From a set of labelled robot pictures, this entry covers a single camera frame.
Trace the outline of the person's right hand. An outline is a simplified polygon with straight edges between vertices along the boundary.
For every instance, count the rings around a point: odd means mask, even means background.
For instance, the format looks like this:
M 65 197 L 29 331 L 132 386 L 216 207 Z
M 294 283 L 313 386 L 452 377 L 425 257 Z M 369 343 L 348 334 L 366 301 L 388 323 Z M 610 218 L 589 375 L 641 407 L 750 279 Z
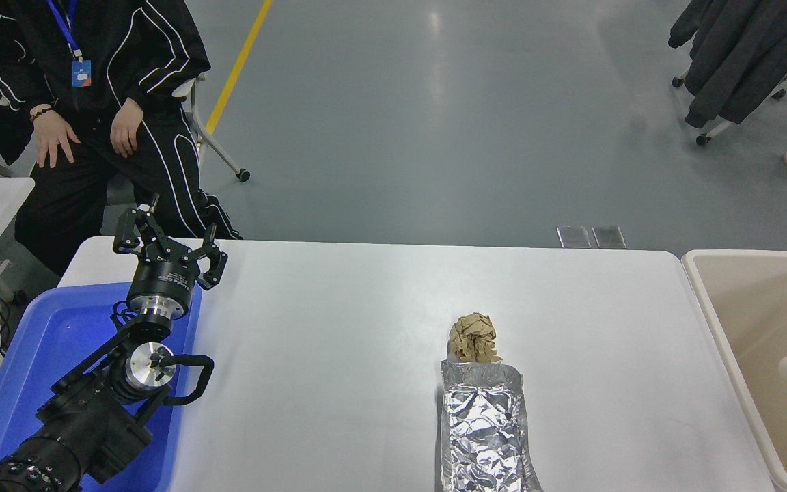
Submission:
M 36 138 L 36 165 L 54 169 L 62 154 L 69 164 L 75 163 L 72 147 L 79 144 L 72 126 L 55 109 L 40 104 L 31 110 L 31 123 Z

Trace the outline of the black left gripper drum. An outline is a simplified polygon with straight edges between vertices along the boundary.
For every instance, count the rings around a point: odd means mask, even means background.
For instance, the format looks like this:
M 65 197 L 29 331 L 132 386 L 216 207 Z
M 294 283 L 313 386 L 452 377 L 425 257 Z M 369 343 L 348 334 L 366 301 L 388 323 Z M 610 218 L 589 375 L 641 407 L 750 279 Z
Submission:
M 196 262 L 140 260 L 128 290 L 127 303 L 137 308 L 141 299 L 157 296 L 188 308 L 198 277 Z

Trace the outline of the person's left hand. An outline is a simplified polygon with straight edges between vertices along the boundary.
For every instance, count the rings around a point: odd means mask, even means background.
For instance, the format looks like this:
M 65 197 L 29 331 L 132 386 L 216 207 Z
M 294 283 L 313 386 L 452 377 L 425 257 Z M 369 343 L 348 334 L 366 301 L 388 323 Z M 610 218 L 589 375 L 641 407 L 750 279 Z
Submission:
M 132 98 L 123 102 L 111 123 L 110 142 L 116 155 L 127 159 L 137 152 L 137 134 L 143 118 L 138 102 Z

